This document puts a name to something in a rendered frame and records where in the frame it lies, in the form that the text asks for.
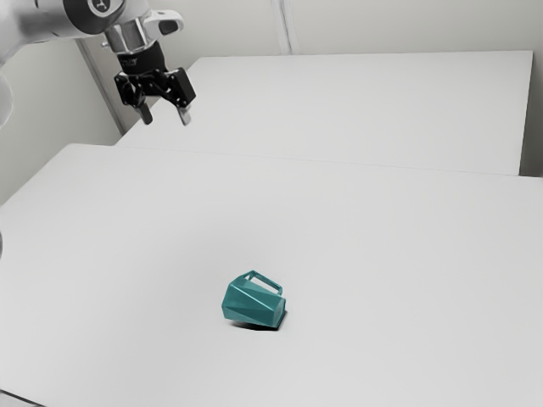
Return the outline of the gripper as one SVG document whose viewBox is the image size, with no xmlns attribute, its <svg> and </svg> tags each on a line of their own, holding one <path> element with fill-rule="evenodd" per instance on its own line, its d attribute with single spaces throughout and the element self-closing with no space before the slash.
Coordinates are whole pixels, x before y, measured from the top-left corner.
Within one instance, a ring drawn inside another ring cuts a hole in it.
<svg viewBox="0 0 543 407">
<path fill-rule="evenodd" d="M 158 43 L 139 52 L 117 54 L 116 57 L 122 70 L 114 78 L 120 100 L 126 106 L 131 106 L 145 125 L 152 123 L 153 116 L 142 86 L 132 76 L 141 76 L 149 72 L 153 72 L 156 92 L 176 107 L 182 124 L 188 126 L 191 123 L 189 110 L 196 98 L 196 92 L 185 69 L 167 70 L 165 55 Z"/>
</svg>

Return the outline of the teal faceted mug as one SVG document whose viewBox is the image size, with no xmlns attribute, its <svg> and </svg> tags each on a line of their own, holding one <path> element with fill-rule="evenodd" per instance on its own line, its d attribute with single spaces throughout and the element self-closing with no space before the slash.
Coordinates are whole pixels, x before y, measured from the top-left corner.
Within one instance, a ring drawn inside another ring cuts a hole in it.
<svg viewBox="0 0 543 407">
<path fill-rule="evenodd" d="M 279 284 L 252 270 L 228 284 L 221 309 L 225 319 L 277 329 L 286 302 Z"/>
</svg>

